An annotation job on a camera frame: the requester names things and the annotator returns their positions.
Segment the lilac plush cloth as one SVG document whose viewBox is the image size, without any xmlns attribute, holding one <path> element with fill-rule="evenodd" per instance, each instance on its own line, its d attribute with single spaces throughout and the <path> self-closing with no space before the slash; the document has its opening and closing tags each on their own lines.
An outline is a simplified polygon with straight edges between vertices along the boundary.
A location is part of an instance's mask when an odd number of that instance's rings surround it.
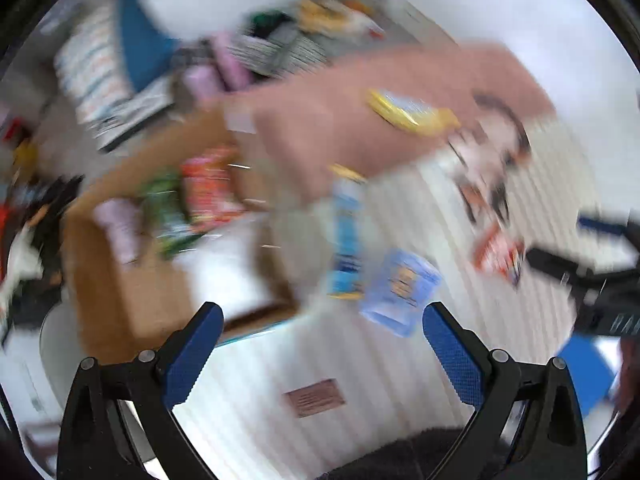
<svg viewBox="0 0 640 480">
<path fill-rule="evenodd" d="M 136 263 L 142 247 L 142 213 L 130 198 L 110 198 L 93 209 L 93 219 L 104 231 L 116 261 Z"/>
</svg>

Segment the pink suitcase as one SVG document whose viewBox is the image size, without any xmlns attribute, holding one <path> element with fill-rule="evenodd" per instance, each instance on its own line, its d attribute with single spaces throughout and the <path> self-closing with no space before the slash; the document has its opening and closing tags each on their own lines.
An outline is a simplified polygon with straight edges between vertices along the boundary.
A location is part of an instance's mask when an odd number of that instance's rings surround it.
<svg viewBox="0 0 640 480">
<path fill-rule="evenodd" d="M 248 69 L 232 53 L 232 36 L 217 32 L 180 49 L 182 80 L 198 107 L 226 93 L 245 90 L 253 82 Z"/>
</svg>

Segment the blue folded blanket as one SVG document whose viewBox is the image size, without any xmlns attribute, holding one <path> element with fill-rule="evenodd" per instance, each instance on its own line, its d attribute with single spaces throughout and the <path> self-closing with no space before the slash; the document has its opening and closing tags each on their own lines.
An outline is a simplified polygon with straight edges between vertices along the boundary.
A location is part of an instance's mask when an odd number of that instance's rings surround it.
<svg viewBox="0 0 640 480">
<path fill-rule="evenodd" d="M 131 87 L 142 92 L 170 71 L 178 41 L 156 28 L 138 0 L 117 0 L 117 23 Z"/>
</svg>

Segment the white goose plush toy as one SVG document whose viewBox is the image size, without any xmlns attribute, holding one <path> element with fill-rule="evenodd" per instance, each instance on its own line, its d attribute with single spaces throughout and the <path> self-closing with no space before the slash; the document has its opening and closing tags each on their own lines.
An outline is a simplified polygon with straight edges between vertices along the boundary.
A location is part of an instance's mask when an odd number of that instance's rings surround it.
<svg viewBox="0 0 640 480">
<path fill-rule="evenodd" d="M 43 274 L 43 264 L 38 250 L 32 246 L 34 230 L 23 226 L 11 244 L 6 276 L 1 283 L 1 319 L 4 321 L 9 314 L 11 300 L 22 281 L 40 280 Z"/>
</svg>

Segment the patterned tote bag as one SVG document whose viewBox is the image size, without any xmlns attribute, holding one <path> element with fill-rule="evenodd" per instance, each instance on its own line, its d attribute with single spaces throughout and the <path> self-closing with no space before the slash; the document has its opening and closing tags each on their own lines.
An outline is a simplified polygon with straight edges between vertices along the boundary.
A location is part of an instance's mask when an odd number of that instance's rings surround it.
<svg viewBox="0 0 640 480">
<path fill-rule="evenodd" d="M 250 15 L 232 38 L 232 55 L 259 78 L 282 79 L 330 64 L 326 50 L 302 32 L 291 14 L 269 10 Z"/>
</svg>

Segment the folding cot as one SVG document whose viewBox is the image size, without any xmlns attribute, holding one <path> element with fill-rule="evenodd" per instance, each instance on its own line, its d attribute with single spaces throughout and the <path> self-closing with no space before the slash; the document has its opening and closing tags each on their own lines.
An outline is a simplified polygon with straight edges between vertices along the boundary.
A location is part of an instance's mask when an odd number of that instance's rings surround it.
<svg viewBox="0 0 640 480">
<path fill-rule="evenodd" d="M 175 104 L 172 93 L 174 78 L 157 78 L 129 101 L 117 105 L 91 129 L 96 147 L 109 153 L 123 144 L 159 114 Z"/>
</svg>

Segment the light blue cat tissue pack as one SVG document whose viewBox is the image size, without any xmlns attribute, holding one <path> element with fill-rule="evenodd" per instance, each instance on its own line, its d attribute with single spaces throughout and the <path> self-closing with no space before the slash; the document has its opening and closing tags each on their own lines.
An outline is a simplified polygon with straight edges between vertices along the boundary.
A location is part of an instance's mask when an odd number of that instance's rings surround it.
<svg viewBox="0 0 640 480">
<path fill-rule="evenodd" d="M 392 250 L 364 291 L 359 312 L 398 337 L 409 337 L 420 321 L 442 276 L 414 252 Z"/>
</svg>

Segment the green snack packet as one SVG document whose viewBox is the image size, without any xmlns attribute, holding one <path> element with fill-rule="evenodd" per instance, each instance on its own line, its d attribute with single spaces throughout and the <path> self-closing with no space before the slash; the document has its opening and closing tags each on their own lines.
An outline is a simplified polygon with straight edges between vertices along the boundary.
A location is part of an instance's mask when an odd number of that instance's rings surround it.
<svg viewBox="0 0 640 480">
<path fill-rule="evenodd" d="M 181 176 L 172 169 L 160 171 L 140 188 L 144 221 L 164 259 L 190 249 L 203 236 L 191 224 L 181 191 Z"/>
</svg>

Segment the red snack packet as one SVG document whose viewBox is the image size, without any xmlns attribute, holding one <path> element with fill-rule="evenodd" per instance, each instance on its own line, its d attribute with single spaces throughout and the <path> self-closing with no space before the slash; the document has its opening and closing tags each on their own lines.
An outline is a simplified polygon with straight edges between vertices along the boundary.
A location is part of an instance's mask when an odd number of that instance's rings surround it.
<svg viewBox="0 0 640 480">
<path fill-rule="evenodd" d="M 181 164 L 182 198 L 194 232 L 209 232 L 244 214 L 229 169 L 237 154 L 235 146 L 221 144 Z"/>
</svg>

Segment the open cardboard box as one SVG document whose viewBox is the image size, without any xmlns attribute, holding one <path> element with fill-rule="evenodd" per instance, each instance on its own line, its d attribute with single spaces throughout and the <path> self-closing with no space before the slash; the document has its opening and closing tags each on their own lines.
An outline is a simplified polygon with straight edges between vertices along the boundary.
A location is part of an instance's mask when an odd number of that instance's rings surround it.
<svg viewBox="0 0 640 480">
<path fill-rule="evenodd" d="M 112 364 L 160 347 L 206 302 L 232 341 L 303 311 L 298 203 L 246 108 L 178 122 L 67 209 L 63 260 L 82 344 Z"/>
</svg>

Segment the orange snack packet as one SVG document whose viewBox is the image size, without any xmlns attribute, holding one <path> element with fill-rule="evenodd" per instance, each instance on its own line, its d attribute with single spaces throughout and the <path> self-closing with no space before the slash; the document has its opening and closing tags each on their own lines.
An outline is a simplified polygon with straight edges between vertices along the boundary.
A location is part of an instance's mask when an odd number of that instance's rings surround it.
<svg viewBox="0 0 640 480">
<path fill-rule="evenodd" d="M 513 287 L 518 287 L 524 255 L 524 240 L 512 236 L 495 221 L 475 246 L 473 266 L 484 274 L 499 275 Z"/>
</svg>

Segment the black fleece garment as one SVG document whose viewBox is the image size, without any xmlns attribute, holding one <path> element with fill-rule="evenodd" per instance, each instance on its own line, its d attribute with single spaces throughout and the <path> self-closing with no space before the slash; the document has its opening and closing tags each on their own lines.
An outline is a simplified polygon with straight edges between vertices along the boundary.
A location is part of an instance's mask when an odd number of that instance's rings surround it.
<svg viewBox="0 0 640 480">
<path fill-rule="evenodd" d="M 430 428 L 384 445 L 352 462 L 325 472 L 321 480 L 427 479 L 449 452 L 461 428 Z"/>
</svg>

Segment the black cart with clutter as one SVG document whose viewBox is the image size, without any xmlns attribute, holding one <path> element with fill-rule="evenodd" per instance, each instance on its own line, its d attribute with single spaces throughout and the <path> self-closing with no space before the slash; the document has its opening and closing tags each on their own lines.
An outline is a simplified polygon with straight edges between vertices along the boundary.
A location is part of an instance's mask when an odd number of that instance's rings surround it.
<svg viewBox="0 0 640 480">
<path fill-rule="evenodd" d="M 76 200 L 83 180 L 85 177 L 82 174 L 69 179 L 58 178 L 39 200 L 27 207 L 15 235 L 23 226 L 34 230 L 32 246 L 39 252 L 43 274 L 40 280 L 22 281 L 18 285 L 9 306 L 9 314 L 4 321 L 1 320 L 3 335 L 17 327 L 35 330 L 61 301 L 65 283 L 61 224 L 66 209 Z"/>
</svg>

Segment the yellow banana-shaped sponge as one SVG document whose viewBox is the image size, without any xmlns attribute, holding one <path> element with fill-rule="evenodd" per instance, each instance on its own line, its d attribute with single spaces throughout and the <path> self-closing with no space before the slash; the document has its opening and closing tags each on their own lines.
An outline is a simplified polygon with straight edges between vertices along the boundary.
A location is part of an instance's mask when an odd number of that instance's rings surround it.
<svg viewBox="0 0 640 480">
<path fill-rule="evenodd" d="M 394 128 L 417 136 L 437 136 L 461 127 L 460 120 L 449 108 L 434 107 L 386 90 L 369 90 L 367 104 Z"/>
</svg>

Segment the blue tube packet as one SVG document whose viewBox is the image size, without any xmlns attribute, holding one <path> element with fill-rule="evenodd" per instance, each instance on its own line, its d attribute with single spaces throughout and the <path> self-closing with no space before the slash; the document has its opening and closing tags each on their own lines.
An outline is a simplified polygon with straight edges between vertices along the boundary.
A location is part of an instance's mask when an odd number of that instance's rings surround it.
<svg viewBox="0 0 640 480">
<path fill-rule="evenodd" d="M 362 296 L 362 258 L 358 220 L 366 179 L 342 165 L 334 164 L 330 171 L 334 177 L 334 251 L 330 295 L 336 299 L 359 299 Z"/>
</svg>

